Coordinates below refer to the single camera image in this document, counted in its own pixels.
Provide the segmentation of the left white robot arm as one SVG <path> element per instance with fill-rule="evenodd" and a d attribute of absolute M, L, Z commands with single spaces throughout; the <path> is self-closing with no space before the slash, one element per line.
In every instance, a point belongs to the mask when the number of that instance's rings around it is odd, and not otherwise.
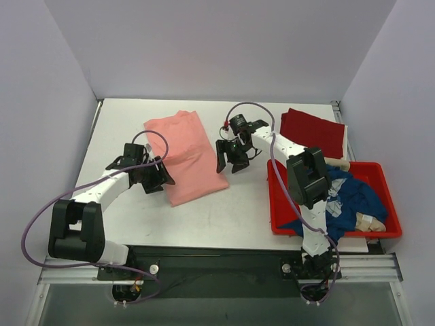
<path fill-rule="evenodd" d="M 151 157 L 146 146 L 134 143 L 124 145 L 124 153 L 105 168 L 102 178 L 85 192 L 54 203 L 48 253 L 53 258 L 111 264 L 115 274 L 128 280 L 136 275 L 138 264 L 128 256 L 128 246 L 106 239 L 103 213 L 135 184 L 152 194 L 175 181 L 160 156 Z"/>

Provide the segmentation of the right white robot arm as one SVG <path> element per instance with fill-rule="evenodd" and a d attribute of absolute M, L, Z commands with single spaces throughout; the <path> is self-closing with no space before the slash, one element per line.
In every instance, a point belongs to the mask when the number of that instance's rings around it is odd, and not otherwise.
<path fill-rule="evenodd" d="M 326 226 L 326 204 L 332 182 L 324 155 L 318 147 L 305 147 L 276 133 L 263 120 L 247 122 L 239 114 L 221 127 L 227 135 L 215 142 L 216 172 L 227 165 L 235 174 L 253 160 L 248 151 L 267 153 L 285 197 L 302 224 L 301 268 L 309 277 L 316 277 L 326 268 L 324 258 L 332 254 L 332 240 Z"/>

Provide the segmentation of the pink t shirt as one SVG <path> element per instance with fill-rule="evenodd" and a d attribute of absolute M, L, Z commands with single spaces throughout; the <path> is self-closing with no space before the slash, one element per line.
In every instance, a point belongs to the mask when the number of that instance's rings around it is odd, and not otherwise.
<path fill-rule="evenodd" d="M 166 187 L 172 207 L 229 187 L 224 175 L 216 173 L 217 157 L 197 112 L 175 115 L 144 123 L 146 130 L 160 133 L 169 146 L 164 159 L 174 185 Z"/>

